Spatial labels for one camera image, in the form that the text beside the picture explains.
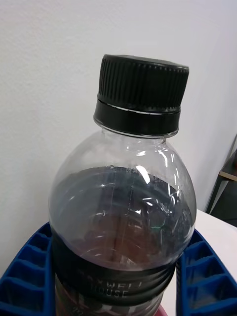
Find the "clear plastic bottle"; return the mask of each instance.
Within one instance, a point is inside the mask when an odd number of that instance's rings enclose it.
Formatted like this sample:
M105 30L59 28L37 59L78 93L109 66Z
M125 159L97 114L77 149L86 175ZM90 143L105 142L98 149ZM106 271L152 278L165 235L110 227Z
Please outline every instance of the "clear plastic bottle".
M178 131L188 73L104 56L94 115L102 130L66 159L49 201L58 316L157 311L196 219L191 179L166 141Z

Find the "white wall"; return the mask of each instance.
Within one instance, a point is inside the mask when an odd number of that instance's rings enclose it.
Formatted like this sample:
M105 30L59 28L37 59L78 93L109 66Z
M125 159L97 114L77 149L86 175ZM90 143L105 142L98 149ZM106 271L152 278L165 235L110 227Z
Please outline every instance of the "white wall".
M0 275L47 221L59 165L98 128L104 53L190 66L172 143L204 209L237 133L236 16L235 0L1 1Z

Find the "black bottle cap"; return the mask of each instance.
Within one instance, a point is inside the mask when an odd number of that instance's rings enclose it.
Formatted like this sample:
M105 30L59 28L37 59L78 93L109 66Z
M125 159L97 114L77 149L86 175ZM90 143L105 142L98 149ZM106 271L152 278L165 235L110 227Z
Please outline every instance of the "black bottle cap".
M164 60L105 55L94 120L119 133L174 135L189 68Z

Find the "wooden shelf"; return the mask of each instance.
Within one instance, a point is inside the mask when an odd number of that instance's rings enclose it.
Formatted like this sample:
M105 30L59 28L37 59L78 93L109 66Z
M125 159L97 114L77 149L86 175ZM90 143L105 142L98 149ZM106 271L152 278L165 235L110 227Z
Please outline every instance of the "wooden shelf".
M236 155L236 151L233 153L233 155L228 159L224 167L221 169L219 172L219 175L222 176L223 178L237 181L237 168L234 167L234 158Z

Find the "dark furniture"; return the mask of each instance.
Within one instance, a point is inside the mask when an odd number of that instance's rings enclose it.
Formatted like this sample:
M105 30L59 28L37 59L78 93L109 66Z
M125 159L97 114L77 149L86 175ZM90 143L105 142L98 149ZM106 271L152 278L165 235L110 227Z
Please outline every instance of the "dark furniture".
M237 168L234 167L236 151L220 170L206 212L210 214L216 195L223 180L229 181L211 215L237 227Z

